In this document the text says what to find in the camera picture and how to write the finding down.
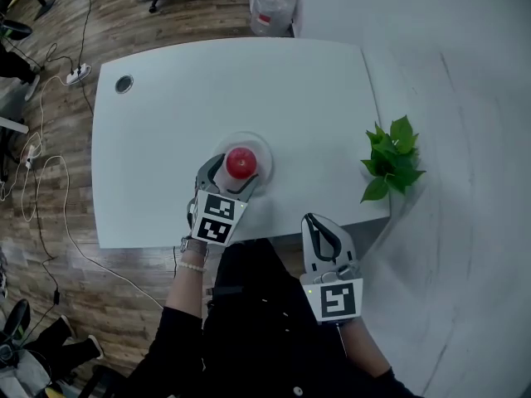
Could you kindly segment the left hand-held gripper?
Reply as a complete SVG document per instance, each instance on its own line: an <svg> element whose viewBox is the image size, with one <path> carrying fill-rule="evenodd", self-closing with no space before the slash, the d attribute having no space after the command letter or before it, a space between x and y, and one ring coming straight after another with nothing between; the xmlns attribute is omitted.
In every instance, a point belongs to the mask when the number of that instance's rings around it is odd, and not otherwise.
<svg viewBox="0 0 531 398"><path fill-rule="evenodd" d="M215 176L224 159L224 154L218 154L199 168L196 188L217 188ZM187 207L191 224L190 236L209 245L228 246L247 208L247 203L240 200L249 200L259 182L259 174L254 174L239 189L227 189L228 197L198 189Z"/></svg>

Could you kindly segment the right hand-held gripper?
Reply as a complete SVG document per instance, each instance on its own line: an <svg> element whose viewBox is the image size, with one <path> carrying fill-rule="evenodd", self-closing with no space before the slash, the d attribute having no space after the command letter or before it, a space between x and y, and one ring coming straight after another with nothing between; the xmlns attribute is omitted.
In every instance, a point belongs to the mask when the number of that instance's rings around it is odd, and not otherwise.
<svg viewBox="0 0 531 398"><path fill-rule="evenodd" d="M362 314L363 278L351 235L327 217L305 214L301 221L305 297L319 324L342 324ZM317 274L325 266L340 266Z"/></svg>

